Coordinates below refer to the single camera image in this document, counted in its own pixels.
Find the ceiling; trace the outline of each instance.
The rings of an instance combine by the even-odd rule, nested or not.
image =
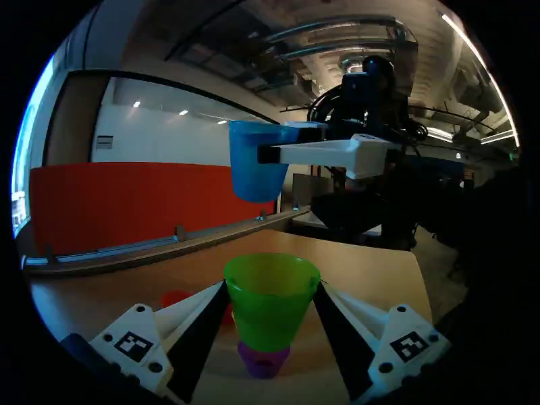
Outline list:
[[[343,60],[377,53],[394,63],[409,105],[440,110],[411,111],[426,126],[451,134],[461,130],[457,142],[472,149],[480,147],[479,139],[510,129],[489,77],[441,18],[449,11],[436,0],[198,0],[190,7],[180,0],[151,3],[132,35],[132,46],[150,44],[164,61],[196,65],[276,107],[308,105],[341,82],[347,68]],[[357,22],[373,15],[403,23],[403,36],[396,25]],[[328,19],[341,24],[271,38]],[[339,46],[329,49],[328,44]],[[309,47],[322,49],[320,45],[326,45],[324,51],[306,52]],[[507,139],[482,146],[495,147],[506,153],[515,144]]]

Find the cable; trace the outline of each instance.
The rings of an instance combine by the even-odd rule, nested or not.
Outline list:
[[[406,146],[410,146],[414,153],[416,153],[416,155],[418,157],[422,157],[422,155],[420,155],[420,152],[418,151],[417,147],[410,141],[409,138],[407,138],[405,135],[403,135],[401,132],[393,129],[392,127],[389,127],[388,125],[385,125],[385,128],[387,128],[388,130],[391,130],[392,132],[396,133],[397,135],[399,135],[399,137],[404,141],[405,145]]]

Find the fluorescent light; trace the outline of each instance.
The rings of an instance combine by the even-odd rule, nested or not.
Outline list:
[[[510,109],[508,108],[508,105],[506,104],[506,100],[504,99],[504,96],[502,95],[502,91],[497,85],[497,82],[495,81],[495,78],[489,73],[489,70],[487,69],[487,66],[484,62],[484,59],[480,56],[480,53],[478,52],[478,49],[473,45],[473,43],[470,41],[470,39],[465,35],[463,31],[456,25],[455,22],[453,22],[450,17],[448,17],[446,14],[442,15],[443,20],[447,22],[449,26],[452,27],[454,31],[461,37],[461,39],[467,44],[469,49],[472,51],[472,53],[475,54],[475,56],[478,58],[482,66],[484,67],[485,71],[487,72],[487,75],[489,76],[489,79],[493,83],[493,87],[495,87],[495,90],[497,91],[497,94],[499,95],[499,98],[501,99],[501,103],[504,107],[504,111],[506,111],[506,116],[508,117],[508,121],[510,121],[510,126],[512,127],[513,137],[516,141],[516,146],[519,146],[519,139],[518,139],[518,132],[516,131],[516,126],[514,125],[514,119],[512,118],[512,114],[510,114]]]
[[[445,138],[444,136],[438,136],[438,135],[434,135],[434,134],[431,134],[431,133],[427,133],[427,136],[430,136],[432,138],[436,138],[436,139],[440,139],[440,140],[443,140],[444,142],[450,142],[450,143],[454,143],[454,141],[452,139],[449,139],[449,138]]]
[[[427,127],[427,131],[431,132],[433,135],[442,136],[443,138],[453,139],[454,135],[449,132],[440,130],[439,128]]]
[[[508,135],[504,135],[504,136],[500,136],[500,134],[495,134],[495,135],[492,135],[492,136],[488,136],[488,137],[486,137],[484,139],[480,139],[480,144],[485,145],[487,143],[497,142],[498,140],[511,138],[513,136],[514,136],[514,134],[508,134]]]
[[[435,139],[440,139],[445,142],[453,142],[452,138],[454,137],[454,135],[450,134],[449,132],[440,130],[439,128],[432,128],[432,127],[427,127],[427,136],[430,136]]]

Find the wooden table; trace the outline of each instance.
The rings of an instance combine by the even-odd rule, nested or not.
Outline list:
[[[335,289],[387,310],[409,304],[431,321],[422,275],[410,252],[328,242],[263,230],[212,248],[115,273],[71,279],[34,279],[37,308],[57,339],[78,332],[92,339],[137,302],[159,309],[172,289],[197,292],[223,278],[232,258],[287,252],[310,260]],[[311,304],[292,353],[272,380],[251,378],[236,352],[238,334],[222,327],[194,393],[194,404],[347,404],[348,396],[322,324]]]

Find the red wall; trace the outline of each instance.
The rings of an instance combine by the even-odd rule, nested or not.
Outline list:
[[[82,163],[30,172],[38,250],[87,252],[255,218],[273,202],[233,193],[231,168],[177,163]]]

